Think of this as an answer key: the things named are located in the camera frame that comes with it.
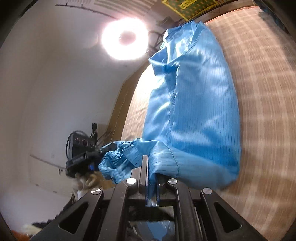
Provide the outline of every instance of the bright light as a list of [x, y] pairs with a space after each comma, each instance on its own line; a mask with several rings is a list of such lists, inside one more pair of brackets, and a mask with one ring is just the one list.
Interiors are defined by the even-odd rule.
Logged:
[[[119, 39], [123, 32], [135, 34], [135, 41], [123, 45]], [[148, 47], [148, 31], [144, 23], [135, 18], [124, 18], [110, 23], [104, 30], [102, 44], [109, 55], [119, 60], [136, 59], [144, 55]]]

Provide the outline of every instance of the black metal bracket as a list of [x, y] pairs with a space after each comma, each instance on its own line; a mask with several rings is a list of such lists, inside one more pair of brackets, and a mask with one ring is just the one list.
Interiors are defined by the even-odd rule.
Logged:
[[[133, 169], [131, 178], [105, 191], [92, 189], [31, 241], [125, 240], [130, 207], [145, 208], [148, 166], [149, 159], [143, 156], [142, 166]], [[166, 176], [158, 181], [158, 204], [174, 207], [178, 241], [266, 241], [210, 188], [194, 190]], [[142, 214], [141, 218], [153, 217]]]

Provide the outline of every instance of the screw head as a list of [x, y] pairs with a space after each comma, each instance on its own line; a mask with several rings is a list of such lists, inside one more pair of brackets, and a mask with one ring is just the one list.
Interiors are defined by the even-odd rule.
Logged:
[[101, 189], [100, 189], [100, 188], [93, 188], [93, 189], [91, 190], [91, 193], [92, 193], [93, 195], [98, 195], [98, 194], [100, 194], [100, 192], [101, 192]]
[[172, 184], [172, 185], [174, 185], [174, 184], [176, 184], [178, 181], [177, 181], [177, 179], [175, 179], [175, 178], [170, 178], [169, 180], [168, 180], [168, 183], [169, 184]]
[[128, 179], [126, 180], [126, 182], [127, 182], [128, 184], [135, 184], [135, 183], [137, 182], [137, 180], [136, 180], [135, 178], [133, 178], [133, 177], [130, 177], [130, 178], [128, 178]]
[[204, 188], [204, 189], [203, 189], [203, 192], [204, 192], [204, 194], [209, 195], [209, 194], [211, 194], [213, 191], [212, 191], [212, 189], [210, 189], [210, 188]]

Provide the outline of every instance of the ceiling vent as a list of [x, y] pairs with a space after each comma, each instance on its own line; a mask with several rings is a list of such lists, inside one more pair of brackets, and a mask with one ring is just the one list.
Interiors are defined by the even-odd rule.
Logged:
[[114, 17], [142, 18], [157, 0], [58, 0], [58, 5], [87, 8], [89, 10], [113, 13]]

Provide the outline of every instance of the blue garment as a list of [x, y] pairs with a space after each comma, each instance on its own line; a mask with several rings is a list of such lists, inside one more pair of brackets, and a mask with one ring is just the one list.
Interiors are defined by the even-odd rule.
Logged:
[[151, 92], [143, 138], [117, 142], [99, 169], [118, 183], [149, 155], [149, 197], [155, 174], [196, 189], [227, 186], [239, 173], [240, 122], [230, 70], [213, 33], [202, 23], [168, 29], [149, 59], [159, 79]]

